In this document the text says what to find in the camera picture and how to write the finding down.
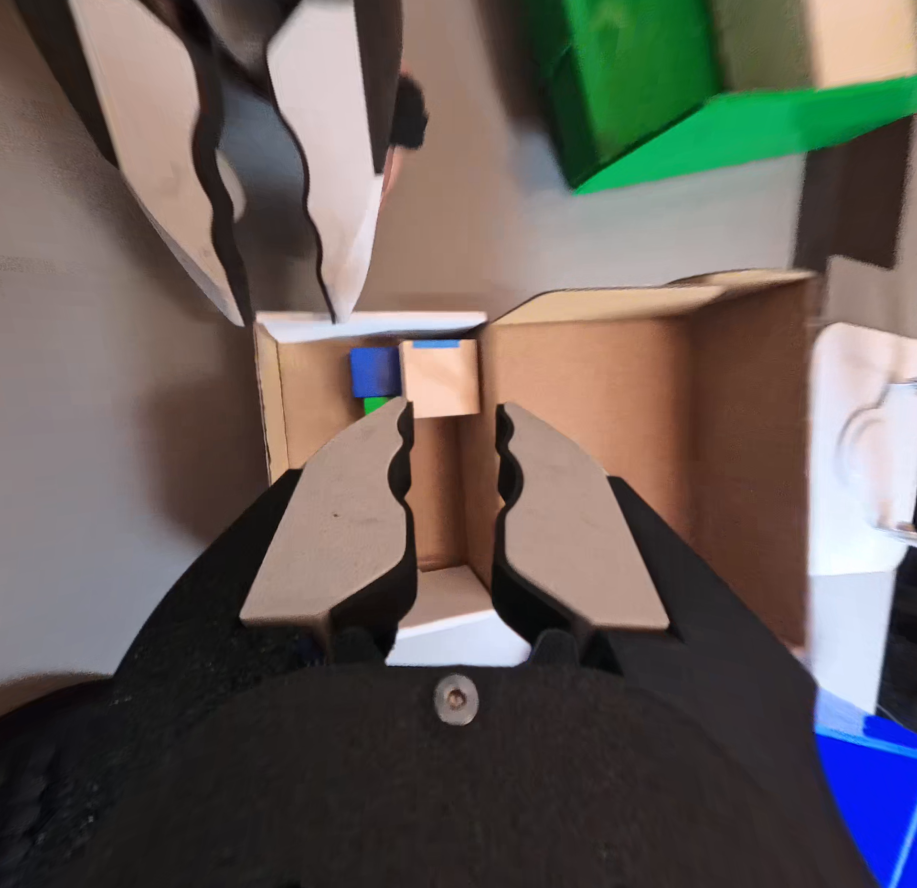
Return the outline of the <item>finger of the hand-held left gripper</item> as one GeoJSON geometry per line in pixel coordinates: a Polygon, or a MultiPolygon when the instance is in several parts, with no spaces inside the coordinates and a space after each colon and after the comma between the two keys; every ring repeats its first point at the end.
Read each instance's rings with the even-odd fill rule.
{"type": "Polygon", "coordinates": [[[172,255],[243,326],[239,292],[213,244],[213,204],[195,168],[197,77],[180,38],[140,0],[67,0],[117,166],[172,255]]]}
{"type": "Polygon", "coordinates": [[[270,40],[278,111],[304,158],[305,211],[334,321],[356,307],[370,270],[384,177],[373,160],[353,0],[301,0],[270,40]]]}

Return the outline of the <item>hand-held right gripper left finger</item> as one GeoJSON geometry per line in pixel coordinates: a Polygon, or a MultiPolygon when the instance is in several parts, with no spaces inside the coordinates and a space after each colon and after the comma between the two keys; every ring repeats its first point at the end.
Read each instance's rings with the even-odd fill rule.
{"type": "Polygon", "coordinates": [[[389,655],[418,589],[411,487],[414,413],[395,398],[304,463],[239,618],[322,643],[349,630],[389,655]]]}

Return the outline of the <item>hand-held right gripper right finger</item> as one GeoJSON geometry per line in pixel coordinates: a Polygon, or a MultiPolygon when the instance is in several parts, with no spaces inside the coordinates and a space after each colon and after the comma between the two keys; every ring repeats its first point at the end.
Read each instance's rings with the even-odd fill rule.
{"type": "Polygon", "coordinates": [[[533,645],[549,630],[587,645],[607,630],[663,632],[670,617],[602,466],[512,402],[496,410],[498,493],[490,591],[533,645]]]}

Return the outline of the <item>green plastic bin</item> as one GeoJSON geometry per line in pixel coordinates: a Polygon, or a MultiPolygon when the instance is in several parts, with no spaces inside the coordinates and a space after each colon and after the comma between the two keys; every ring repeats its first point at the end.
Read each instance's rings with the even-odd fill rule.
{"type": "Polygon", "coordinates": [[[915,75],[726,88],[710,0],[520,0],[559,165],[577,194],[845,143],[915,112],[915,75]]]}

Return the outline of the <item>blue plastic bin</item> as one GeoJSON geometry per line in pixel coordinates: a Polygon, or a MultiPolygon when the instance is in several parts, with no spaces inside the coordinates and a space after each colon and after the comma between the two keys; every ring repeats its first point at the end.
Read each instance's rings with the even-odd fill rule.
{"type": "Polygon", "coordinates": [[[916,735],[825,690],[813,730],[854,842],[880,886],[916,885],[916,735]]]}

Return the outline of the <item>grey desk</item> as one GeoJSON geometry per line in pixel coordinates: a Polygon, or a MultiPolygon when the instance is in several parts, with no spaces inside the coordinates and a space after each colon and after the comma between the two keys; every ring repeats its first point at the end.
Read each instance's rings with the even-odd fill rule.
{"type": "MultiPolygon", "coordinates": [[[[361,309],[789,267],[802,156],[575,196],[516,0],[404,0],[427,145],[383,205],[361,309]]],[[[268,484],[250,334],[212,307],[2,0],[2,682],[106,674],[268,484]]]]}

